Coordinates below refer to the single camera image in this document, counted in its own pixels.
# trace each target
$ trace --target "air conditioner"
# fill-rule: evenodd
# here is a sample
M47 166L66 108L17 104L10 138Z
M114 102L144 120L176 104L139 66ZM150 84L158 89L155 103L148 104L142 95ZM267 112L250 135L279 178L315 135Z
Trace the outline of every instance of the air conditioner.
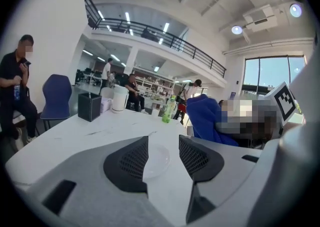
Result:
M278 26L277 17L272 7L268 4L255 8L243 15L247 24L245 27L253 32L266 30Z

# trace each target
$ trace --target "column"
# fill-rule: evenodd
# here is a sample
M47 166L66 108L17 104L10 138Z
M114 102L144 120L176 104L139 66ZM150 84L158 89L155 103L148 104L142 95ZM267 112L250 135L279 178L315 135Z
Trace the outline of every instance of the column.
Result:
M75 84L77 69L79 65L79 61L82 55L82 50L84 50L86 43L82 40L79 40L76 48L74 50L73 58L71 60L71 64L68 70L68 78L71 85Z
M135 61L137 58L138 51L139 51L139 49L137 46L133 46L131 48L129 57L125 63L126 66L123 71L125 74L130 75L132 73L133 68L135 66Z

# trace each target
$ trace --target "black shirt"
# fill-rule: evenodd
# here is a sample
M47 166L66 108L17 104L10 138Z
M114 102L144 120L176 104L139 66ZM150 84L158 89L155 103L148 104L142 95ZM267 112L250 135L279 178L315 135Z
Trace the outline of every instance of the black shirt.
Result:
M129 79L127 80L127 82L124 84L124 86L128 85L129 87L133 88L134 90L136 90L136 86L134 83L131 83L129 81ZM129 90L129 96L133 96L135 93Z
M17 62L16 51L6 54L0 63L0 78L6 80L13 80L15 76L23 77L22 70L19 68L20 64L27 62L25 58L22 58ZM24 99L27 96L26 88L20 84L20 99ZM0 88L0 101L13 101L14 86L1 87Z

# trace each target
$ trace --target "railing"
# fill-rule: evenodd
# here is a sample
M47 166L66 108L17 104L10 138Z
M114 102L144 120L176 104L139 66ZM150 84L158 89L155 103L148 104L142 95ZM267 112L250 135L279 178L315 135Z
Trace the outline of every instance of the railing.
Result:
M85 9L88 15L88 22L91 28L106 30L107 32L119 32L131 34L132 36L138 36L145 38L147 40L154 41L163 46L174 49L178 52L184 52L192 59L196 59L202 62L211 70L218 73L221 77L225 76L226 68L224 68L220 63L211 58L205 52L195 47L194 45L188 43L187 41L179 38L168 32L163 32L163 30L156 27L152 27L143 23L130 21L116 18L104 18L102 19L98 10L95 7L92 0L84 0Z

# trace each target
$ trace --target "black pants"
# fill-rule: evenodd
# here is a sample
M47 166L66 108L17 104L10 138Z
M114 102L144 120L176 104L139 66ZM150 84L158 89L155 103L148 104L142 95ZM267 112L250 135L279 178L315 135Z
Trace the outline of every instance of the black pants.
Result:
M185 105L186 101L183 100L183 99L180 99L180 104ZM184 118L185 118L185 115L186 115L183 111L177 110L175 115L174 115L174 117L173 117L173 119L177 120L179 118L180 113L181 113L181 121L180 121L180 123L183 125L184 124Z
M107 81L108 81L107 79L101 79L101 87L100 87L99 95L101 95L101 90L107 86Z
M134 110L136 112L139 111L139 103L141 106L141 110L143 110L145 108L145 98L142 97L141 95L135 96L135 95L130 94L129 98L128 98L128 102L134 103Z
M0 124L3 133L13 139L18 139L19 133L13 124L14 110L20 112L26 121L26 130L29 137L36 136L37 108L27 98L18 101L1 101L0 103Z

